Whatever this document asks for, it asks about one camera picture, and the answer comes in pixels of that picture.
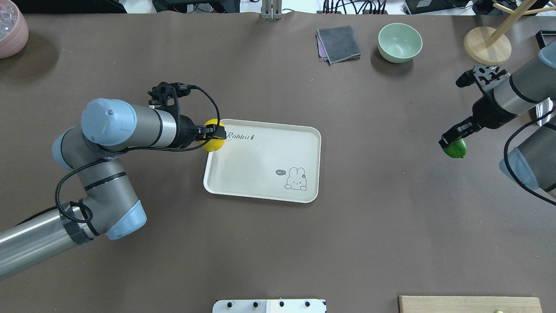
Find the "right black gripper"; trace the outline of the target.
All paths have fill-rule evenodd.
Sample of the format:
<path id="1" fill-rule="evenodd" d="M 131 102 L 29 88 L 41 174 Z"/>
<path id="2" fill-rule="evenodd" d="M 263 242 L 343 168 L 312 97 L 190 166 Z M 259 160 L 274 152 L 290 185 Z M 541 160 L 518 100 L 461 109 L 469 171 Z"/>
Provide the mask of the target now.
<path id="1" fill-rule="evenodd" d="M 509 112 L 503 109 L 494 98 L 494 88 L 509 78 L 509 73 L 500 66 L 475 65 L 456 80 L 456 86 L 477 85 L 482 97 L 472 107 L 472 117 L 452 126 L 439 140 L 442 149 L 476 133 L 481 128 L 498 129 L 509 121 Z"/>

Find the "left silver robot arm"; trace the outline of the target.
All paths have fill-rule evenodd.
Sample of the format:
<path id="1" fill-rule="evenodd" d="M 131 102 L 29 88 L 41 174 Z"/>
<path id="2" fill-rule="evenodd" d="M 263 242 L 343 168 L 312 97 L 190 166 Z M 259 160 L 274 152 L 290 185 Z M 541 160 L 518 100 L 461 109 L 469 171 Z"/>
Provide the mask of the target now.
<path id="1" fill-rule="evenodd" d="M 196 124 L 179 99 L 203 93 L 215 121 Z M 54 160 L 68 173 L 54 190 L 54 206 L 1 233 L 1 279 L 105 235 L 119 240 L 143 227 L 147 216 L 120 158 L 130 151 L 183 152 L 226 139 L 216 101 L 201 87 L 161 82 L 147 106 L 123 100 L 90 101 L 81 124 L 53 143 Z"/>

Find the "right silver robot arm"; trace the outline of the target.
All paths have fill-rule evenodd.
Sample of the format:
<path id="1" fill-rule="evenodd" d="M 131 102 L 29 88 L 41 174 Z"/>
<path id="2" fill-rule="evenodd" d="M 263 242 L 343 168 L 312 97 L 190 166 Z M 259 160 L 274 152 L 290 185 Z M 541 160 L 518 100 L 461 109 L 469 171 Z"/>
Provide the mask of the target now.
<path id="1" fill-rule="evenodd" d="M 466 154 L 465 137 L 481 129 L 498 129 L 527 113 L 545 100 L 555 99 L 556 46 L 542 48 L 514 73 L 499 66 L 475 65 L 456 81 L 458 87 L 476 84 L 482 97 L 472 107 L 471 116 L 441 135 L 439 145 L 451 158 Z M 503 149 L 500 169 L 530 194 L 540 189 L 555 196 L 555 109 L 529 122 L 537 125 L 530 137 Z"/>

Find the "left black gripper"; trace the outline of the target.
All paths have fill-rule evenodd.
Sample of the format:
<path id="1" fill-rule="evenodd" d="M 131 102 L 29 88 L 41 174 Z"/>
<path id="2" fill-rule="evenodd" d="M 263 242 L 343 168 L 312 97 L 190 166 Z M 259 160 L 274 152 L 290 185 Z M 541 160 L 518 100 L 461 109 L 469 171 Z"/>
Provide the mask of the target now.
<path id="1" fill-rule="evenodd" d="M 181 115 L 179 107 L 179 98 L 188 96 L 193 89 L 197 87 L 184 83 L 161 82 L 148 92 L 151 96 L 149 107 L 159 118 L 159 135 L 151 147 L 182 149 L 199 140 L 200 126 L 195 125 L 189 117 Z M 203 133 L 205 140 L 225 140 L 227 137 L 223 126 L 214 123 L 203 125 Z"/>

